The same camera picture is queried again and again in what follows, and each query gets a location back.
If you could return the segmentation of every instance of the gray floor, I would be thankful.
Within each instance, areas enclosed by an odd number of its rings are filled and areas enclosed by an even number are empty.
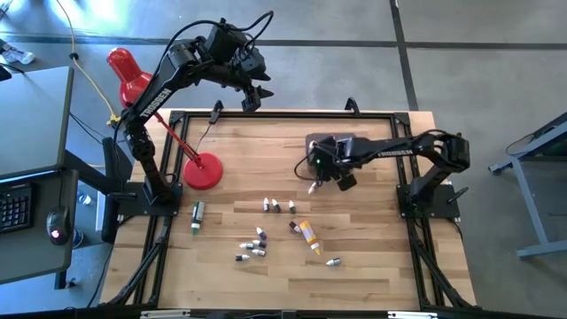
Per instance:
[[[561,43],[567,3],[561,0],[399,0],[408,41]],[[266,10],[276,17],[262,39],[393,41],[387,0],[317,1],[62,1],[79,35],[168,38],[195,19],[219,19],[238,26]],[[206,27],[188,36],[207,35]],[[0,35],[68,36],[55,1],[13,0],[0,20]],[[38,60],[27,70],[71,65],[68,43],[15,43]],[[108,51],[119,45],[81,44],[82,63],[119,110],[118,79],[107,66]],[[152,70],[161,45],[123,45],[144,70]],[[397,49],[261,47],[266,83],[276,95],[267,108],[340,109],[347,97],[364,110],[407,110],[408,101]],[[452,177],[469,186],[460,199],[462,231],[478,304],[492,310],[567,317],[567,253],[528,261],[516,249],[536,243],[516,178],[507,172],[491,176],[486,167],[504,157],[504,148],[565,111],[567,51],[408,50],[420,110],[431,110],[439,128],[461,131],[470,140],[472,165]],[[72,111],[103,134],[108,111],[87,80],[75,73]],[[240,95],[216,85],[178,92],[167,107],[212,107],[222,99],[237,106]],[[67,148],[88,162],[101,163],[100,147],[74,123]],[[89,207],[82,227],[94,227]],[[558,237],[565,228],[557,231]],[[79,287],[54,292],[53,276],[0,286],[0,313],[84,307],[95,290],[108,247],[94,245],[74,253],[70,276]],[[22,293],[41,292],[26,300]]]

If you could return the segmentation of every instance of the wooden table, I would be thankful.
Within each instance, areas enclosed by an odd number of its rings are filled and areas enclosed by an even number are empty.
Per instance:
[[[169,118],[169,110],[160,113]],[[430,112],[409,115],[415,135],[435,128]],[[191,145],[197,145],[207,125],[206,119],[190,121]],[[154,119],[147,128],[159,164],[166,131]],[[372,161],[355,172],[358,185],[345,192],[327,183],[309,196],[311,182],[293,174],[293,167],[305,155],[307,134],[340,131],[371,139],[391,137],[390,124],[383,120],[221,118],[212,126],[199,150],[221,159],[224,176],[209,191],[194,191],[186,185],[183,189],[183,208],[174,218],[159,307],[418,309],[408,232],[395,198],[395,160]],[[170,158],[173,167],[175,152]],[[431,166],[425,158],[418,162],[422,174]],[[306,175],[307,167],[299,171]],[[136,165],[132,180],[142,181],[143,176]],[[283,211],[263,213],[264,198],[278,200]],[[295,215],[288,213],[290,199],[298,209]],[[196,200],[206,202],[206,211],[201,231],[192,236],[190,217]],[[290,221],[303,220],[311,222],[320,238],[321,256],[311,251],[301,235],[290,232]],[[148,218],[140,216],[120,228],[101,301],[116,295],[138,266],[147,223]],[[249,261],[235,262],[236,254],[245,253],[238,244],[258,238],[256,226],[268,235],[266,257],[251,254]],[[439,266],[461,295],[474,303],[455,226],[431,220],[431,229]],[[337,257],[342,260],[339,267],[325,266]],[[431,277],[426,271],[424,277],[433,300]],[[152,279],[148,276],[146,294]]]

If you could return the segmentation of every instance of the black keyboard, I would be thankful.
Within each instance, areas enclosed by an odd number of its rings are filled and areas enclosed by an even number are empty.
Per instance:
[[[29,183],[0,189],[0,233],[32,227],[32,187]]]

